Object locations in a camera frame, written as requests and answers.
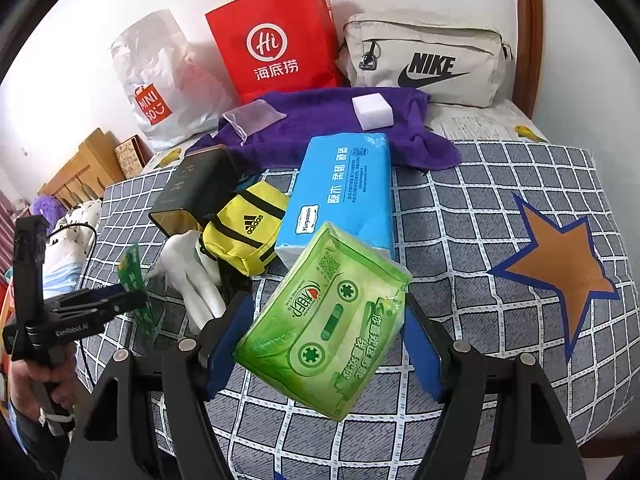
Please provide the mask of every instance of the human hand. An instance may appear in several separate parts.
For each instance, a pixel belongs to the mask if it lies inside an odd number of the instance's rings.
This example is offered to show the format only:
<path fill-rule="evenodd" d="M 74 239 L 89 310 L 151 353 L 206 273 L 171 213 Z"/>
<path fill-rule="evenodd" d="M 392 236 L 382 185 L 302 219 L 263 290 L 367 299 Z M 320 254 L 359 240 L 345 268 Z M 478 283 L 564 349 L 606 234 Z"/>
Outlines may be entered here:
<path fill-rule="evenodd" d="M 16 410 L 31 420 L 40 417 L 40 403 L 33 395 L 33 381 L 56 383 L 51 400 L 66 409 L 76 402 L 76 345 L 65 346 L 65 362 L 55 368 L 34 361 L 11 361 L 9 364 L 9 392 Z"/>

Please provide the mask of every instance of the red paper bag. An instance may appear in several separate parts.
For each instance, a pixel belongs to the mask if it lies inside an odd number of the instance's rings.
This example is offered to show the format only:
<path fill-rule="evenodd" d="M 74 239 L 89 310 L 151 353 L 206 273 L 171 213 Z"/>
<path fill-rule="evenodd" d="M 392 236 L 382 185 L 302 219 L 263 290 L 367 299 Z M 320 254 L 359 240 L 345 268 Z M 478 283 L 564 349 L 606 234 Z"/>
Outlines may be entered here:
<path fill-rule="evenodd" d="M 206 17 L 243 104 L 341 85 L 329 0 L 234 0 Z"/>

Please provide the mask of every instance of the metal bolt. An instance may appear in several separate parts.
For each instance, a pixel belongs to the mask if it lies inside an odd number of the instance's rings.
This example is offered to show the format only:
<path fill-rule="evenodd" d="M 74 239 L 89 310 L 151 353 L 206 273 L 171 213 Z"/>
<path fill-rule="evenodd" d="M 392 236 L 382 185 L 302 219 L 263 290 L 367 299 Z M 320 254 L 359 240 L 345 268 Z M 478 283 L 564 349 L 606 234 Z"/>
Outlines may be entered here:
<path fill-rule="evenodd" d="M 124 361 L 127 357 L 129 357 L 129 350 L 125 350 L 124 348 L 116 350 L 113 354 L 113 360 L 117 363 Z"/>
<path fill-rule="evenodd" d="M 534 364 L 536 364 L 536 358 L 531 354 L 521 354 L 520 360 L 527 366 L 533 366 Z"/>
<path fill-rule="evenodd" d="M 196 348 L 196 341 L 195 339 L 183 339 L 178 343 L 178 348 L 183 352 L 190 352 Z"/>
<path fill-rule="evenodd" d="M 461 354 L 466 354 L 471 351 L 471 345 L 462 339 L 458 339 L 453 342 L 453 349 Z"/>

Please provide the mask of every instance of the purple plush toy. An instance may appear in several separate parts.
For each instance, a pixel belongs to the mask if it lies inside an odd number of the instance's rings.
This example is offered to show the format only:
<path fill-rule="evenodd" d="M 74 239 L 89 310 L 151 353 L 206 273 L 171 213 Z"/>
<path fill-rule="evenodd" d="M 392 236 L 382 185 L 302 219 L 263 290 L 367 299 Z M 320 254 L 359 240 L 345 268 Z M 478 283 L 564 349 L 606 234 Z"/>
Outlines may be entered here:
<path fill-rule="evenodd" d="M 36 200 L 31 204 L 32 215 L 42 215 L 49 222 L 49 229 L 47 229 L 47 235 L 53 231 L 53 228 L 64 215 L 66 215 L 65 207 L 54 196 L 39 195 Z"/>

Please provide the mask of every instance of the yellow adidas bag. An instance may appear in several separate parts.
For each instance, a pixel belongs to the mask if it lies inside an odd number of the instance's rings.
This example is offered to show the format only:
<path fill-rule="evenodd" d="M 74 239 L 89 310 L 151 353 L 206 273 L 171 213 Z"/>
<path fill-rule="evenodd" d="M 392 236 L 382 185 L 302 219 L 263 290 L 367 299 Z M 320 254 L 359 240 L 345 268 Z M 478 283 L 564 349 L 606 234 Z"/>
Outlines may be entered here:
<path fill-rule="evenodd" d="M 275 258 L 275 243 L 289 197 L 266 182 L 239 191 L 208 217 L 202 245 L 245 276 L 257 276 Z"/>

